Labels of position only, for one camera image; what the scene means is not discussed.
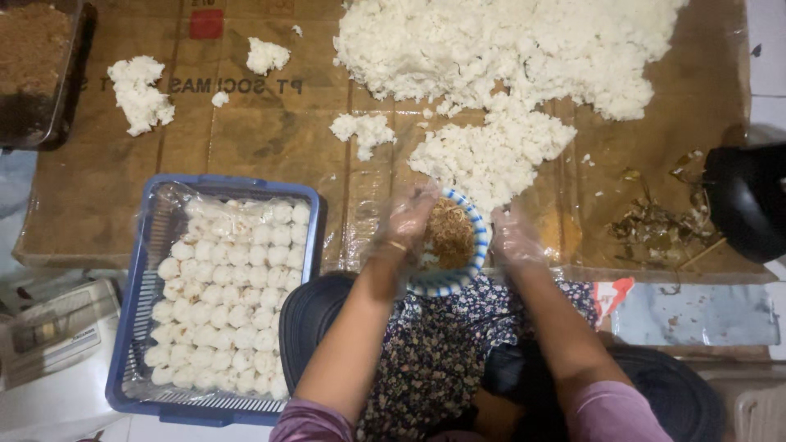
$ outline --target brown filling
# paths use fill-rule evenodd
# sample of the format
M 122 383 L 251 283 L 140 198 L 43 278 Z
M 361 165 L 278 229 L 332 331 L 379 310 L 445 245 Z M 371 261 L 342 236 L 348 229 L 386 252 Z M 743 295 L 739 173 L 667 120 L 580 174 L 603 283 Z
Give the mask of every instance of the brown filling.
M 0 95 L 53 95 L 71 36 L 69 17 L 46 3 L 0 14 Z
M 424 253 L 436 262 L 421 261 L 421 270 L 438 267 L 461 268 L 475 251 L 475 235 L 467 212 L 452 200 L 441 197 L 428 217 Z

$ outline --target cardboard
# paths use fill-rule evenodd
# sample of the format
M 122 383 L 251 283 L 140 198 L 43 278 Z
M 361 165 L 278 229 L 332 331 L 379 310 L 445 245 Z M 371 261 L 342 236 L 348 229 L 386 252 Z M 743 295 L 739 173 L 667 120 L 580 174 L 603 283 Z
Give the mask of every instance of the cardboard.
M 343 16 L 333 0 L 114 0 L 97 2 L 97 27 L 71 136 L 58 150 L 39 155 L 24 233 L 14 255 L 31 266 L 125 267 L 141 189 L 158 172 L 245 175 L 299 182 L 327 201 L 321 270 L 356 271 L 391 190 L 423 179 L 406 159 L 424 138 L 425 103 L 377 101 L 335 67 L 332 37 Z M 747 35 L 741 0 L 693 0 L 679 14 L 673 49 L 646 76 L 656 91 L 646 117 L 604 121 L 570 100 L 543 109 L 578 128 L 555 161 L 543 164 L 520 200 L 556 253 L 555 265 L 573 278 L 672 280 L 670 272 L 641 271 L 613 258 L 619 245 L 607 225 L 641 190 L 616 177 L 638 168 L 653 194 L 673 210 L 688 206 L 687 186 L 667 172 L 682 155 L 707 151 L 747 126 Z M 216 17 L 222 26 L 216 28 Z M 300 38 L 292 25 L 303 29 Z M 220 38 L 211 38 L 220 31 Z M 282 71 L 250 72 L 247 37 L 292 51 Z M 174 122 L 132 138 L 115 107 L 106 68 L 121 59 L 150 55 L 167 67 L 159 81 L 176 106 Z M 230 102 L 210 103 L 218 90 Z M 355 157 L 354 139 L 340 142 L 329 130 L 342 112 L 382 114 L 399 141 Z M 432 131 L 447 122 L 435 116 Z M 450 122 L 483 122 L 464 111 Z M 594 167 L 582 164 L 589 153 Z M 598 191 L 604 197 L 595 197 Z M 717 248 L 682 275 L 709 282 L 769 278 L 728 246 Z

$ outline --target pink sleeve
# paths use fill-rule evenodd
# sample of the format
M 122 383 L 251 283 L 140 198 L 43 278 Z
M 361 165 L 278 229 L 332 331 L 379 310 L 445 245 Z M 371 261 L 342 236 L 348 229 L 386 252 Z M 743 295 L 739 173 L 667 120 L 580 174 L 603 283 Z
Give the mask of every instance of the pink sleeve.
M 596 382 L 578 392 L 567 427 L 574 442 L 671 442 L 646 398 L 616 381 Z
M 291 399 L 270 432 L 269 442 L 351 442 L 352 426 L 338 412 L 310 400 Z

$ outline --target blue striped plate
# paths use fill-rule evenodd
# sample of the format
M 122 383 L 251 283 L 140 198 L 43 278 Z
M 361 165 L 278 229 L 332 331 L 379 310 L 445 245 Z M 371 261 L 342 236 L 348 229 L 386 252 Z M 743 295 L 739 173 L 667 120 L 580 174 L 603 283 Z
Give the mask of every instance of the blue striped plate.
M 480 273 L 489 248 L 490 236 L 483 217 L 475 209 L 475 205 L 455 190 L 443 188 L 442 194 L 467 212 L 469 220 L 472 222 L 472 229 L 475 231 L 475 254 L 462 268 L 425 271 L 413 275 L 406 288 L 418 296 L 448 297 L 460 292 Z

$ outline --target gold bracelet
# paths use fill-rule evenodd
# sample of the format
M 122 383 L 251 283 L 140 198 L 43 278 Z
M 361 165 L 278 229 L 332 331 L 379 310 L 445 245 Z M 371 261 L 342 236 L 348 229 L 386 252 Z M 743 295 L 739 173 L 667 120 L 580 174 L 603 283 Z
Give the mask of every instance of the gold bracelet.
M 388 239 L 385 242 L 388 243 L 389 245 L 392 245 L 393 247 L 396 247 L 397 249 L 400 249 L 404 253 L 407 253 L 409 251 L 408 248 L 405 247 L 403 244 L 393 241 L 391 239 Z

